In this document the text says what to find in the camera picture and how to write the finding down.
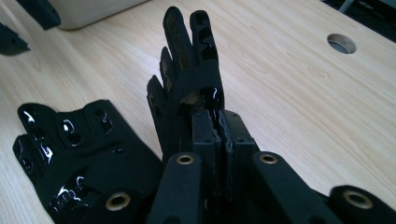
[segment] table hole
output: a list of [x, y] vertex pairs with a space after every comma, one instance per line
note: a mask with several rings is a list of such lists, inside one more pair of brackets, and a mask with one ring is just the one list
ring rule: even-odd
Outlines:
[[327, 42], [338, 52], [353, 54], [356, 52], [355, 43], [345, 35], [331, 34], [327, 36]]

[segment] wooden table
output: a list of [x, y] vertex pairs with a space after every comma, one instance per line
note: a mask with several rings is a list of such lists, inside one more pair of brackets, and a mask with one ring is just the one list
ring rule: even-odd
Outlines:
[[[70, 111], [109, 99], [161, 155], [146, 85], [159, 74], [163, 15], [210, 16], [226, 108], [261, 150], [284, 157], [312, 188], [367, 189], [396, 209], [396, 45], [318, 0], [152, 0], [74, 32], [41, 30], [16, 1], [0, 20], [31, 51], [0, 55], [0, 223], [51, 223], [17, 163], [23, 103]], [[332, 49], [341, 34], [353, 54]]]

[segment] black glove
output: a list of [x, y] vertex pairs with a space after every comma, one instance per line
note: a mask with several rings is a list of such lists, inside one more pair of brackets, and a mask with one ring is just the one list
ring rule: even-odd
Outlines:
[[163, 86], [155, 76], [148, 83], [148, 104], [164, 163], [176, 152], [191, 150], [191, 117], [195, 112], [208, 109], [216, 124], [218, 111], [224, 107], [219, 57], [206, 12], [192, 13], [190, 27], [192, 45], [178, 8], [166, 11], [163, 29], [172, 59], [163, 48]]
[[109, 101], [56, 113], [26, 104], [15, 156], [56, 223], [144, 219], [161, 181], [160, 160]]

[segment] wood grain surface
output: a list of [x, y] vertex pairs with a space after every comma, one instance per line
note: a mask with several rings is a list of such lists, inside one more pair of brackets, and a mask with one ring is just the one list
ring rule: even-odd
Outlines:
[[[146, 85], [159, 75], [170, 6], [186, 24], [207, 11], [226, 108], [261, 150], [281, 155], [312, 189], [353, 185], [396, 209], [396, 45], [319, 0], [151, 0], [73, 32], [44, 32], [3, 0], [0, 22], [31, 51], [0, 55], [0, 223], [51, 223], [12, 151], [24, 133], [21, 104], [70, 111], [109, 99], [161, 156]], [[357, 51], [332, 49], [330, 34]]]

